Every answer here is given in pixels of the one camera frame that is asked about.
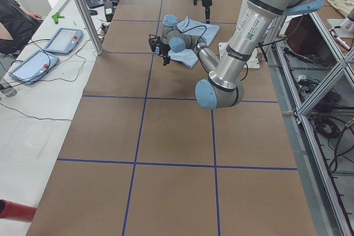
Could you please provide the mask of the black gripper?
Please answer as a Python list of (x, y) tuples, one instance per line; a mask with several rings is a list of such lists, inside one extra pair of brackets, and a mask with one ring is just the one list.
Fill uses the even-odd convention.
[(202, 6), (205, 8), (206, 24), (210, 23), (210, 7), (212, 6), (212, 0), (201, 0)]
[(163, 65), (170, 64), (169, 45), (165, 43), (165, 38), (154, 34), (149, 34), (148, 39), (149, 46), (153, 53), (161, 55), (163, 57)]

